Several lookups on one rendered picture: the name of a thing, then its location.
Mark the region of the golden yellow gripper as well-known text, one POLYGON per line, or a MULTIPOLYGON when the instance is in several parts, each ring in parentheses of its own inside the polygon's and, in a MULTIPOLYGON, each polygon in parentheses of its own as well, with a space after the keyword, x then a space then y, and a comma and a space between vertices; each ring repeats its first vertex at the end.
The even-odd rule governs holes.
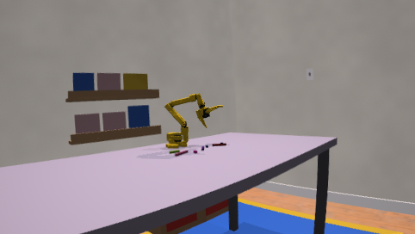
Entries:
POLYGON ((207 118, 210 116, 210 112, 212 112, 213 110, 215 110, 216 108, 222 108, 223 106, 215 106, 212 108, 200 108, 199 110, 196 111, 197 117, 198 119, 201 121, 201 123, 207 128, 204 118, 207 118))

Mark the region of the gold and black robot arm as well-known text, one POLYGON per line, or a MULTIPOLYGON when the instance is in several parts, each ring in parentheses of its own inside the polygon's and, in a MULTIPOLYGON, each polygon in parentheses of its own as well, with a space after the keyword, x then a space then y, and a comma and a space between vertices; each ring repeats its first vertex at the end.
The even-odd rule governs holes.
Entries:
POLYGON ((171 115, 178 121, 178 123, 182 126, 181 132, 168 133, 169 144, 166 144, 165 145, 166 147, 171 148, 171 149, 172 148, 177 149, 179 148, 179 146, 188 147, 187 142, 189 141, 189 135, 188 135, 189 127, 187 126, 187 122, 181 117, 181 115, 173 107, 176 105, 187 103, 187 102, 196 102, 196 99, 197 99, 199 108, 204 108, 205 102, 202 100, 201 94, 196 94, 196 95, 193 94, 187 98, 183 98, 183 99, 179 99, 179 100, 167 103, 164 106, 171 113, 171 115))

